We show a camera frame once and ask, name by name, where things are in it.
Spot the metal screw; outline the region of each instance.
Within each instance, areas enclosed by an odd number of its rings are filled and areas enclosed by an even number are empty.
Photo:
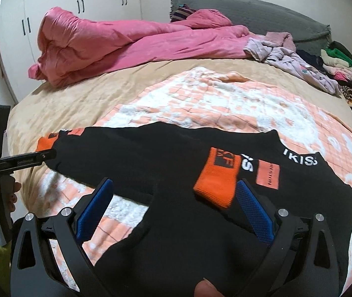
[[[62,212],[61,212],[62,216],[64,216],[64,217],[67,217],[67,216],[70,215],[71,213],[72,213],[72,210],[71,210],[71,208],[69,208],[69,207],[64,208],[64,209],[62,210]]]
[[[25,220],[26,221],[30,221],[34,218],[34,214],[33,213],[28,213],[26,216],[25,216]]]
[[[317,215],[315,215],[315,218],[318,220],[318,221],[323,221],[325,218],[324,216],[322,216],[320,213],[318,213]]]
[[[286,209],[279,209],[278,213],[281,217],[287,217],[289,215],[289,212]]]

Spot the gray headboard cover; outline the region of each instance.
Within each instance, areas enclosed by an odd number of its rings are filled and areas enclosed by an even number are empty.
[[[171,14],[184,3],[196,10],[219,10],[233,25],[244,25],[256,34],[289,32],[297,49],[310,54],[320,55],[320,50],[325,49],[331,41],[329,25],[261,0],[171,0]]]

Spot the cabinet handle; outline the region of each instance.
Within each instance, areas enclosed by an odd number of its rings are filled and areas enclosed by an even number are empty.
[[[22,28],[24,30],[24,35],[26,35],[24,20],[22,19]]]
[[[27,26],[29,27],[29,33],[31,33],[31,30],[30,30],[30,21],[29,21],[29,18],[27,19]]]

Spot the striped pillow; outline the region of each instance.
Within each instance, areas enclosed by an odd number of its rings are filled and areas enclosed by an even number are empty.
[[[197,10],[190,8],[187,4],[179,6],[175,13],[171,17],[171,22],[182,21],[187,19],[188,16],[192,15]]]

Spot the blue gripper pad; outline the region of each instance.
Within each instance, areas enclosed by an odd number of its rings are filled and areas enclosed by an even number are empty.
[[[103,214],[113,199],[113,195],[113,181],[108,179],[76,221],[76,241],[79,244],[91,240]]]
[[[272,220],[253,193],[249,190],[245,182],[241,180],[238,181],[235,188],[235,196],[252,225],[257,238],[261,242],[271,245],[275,238]]]

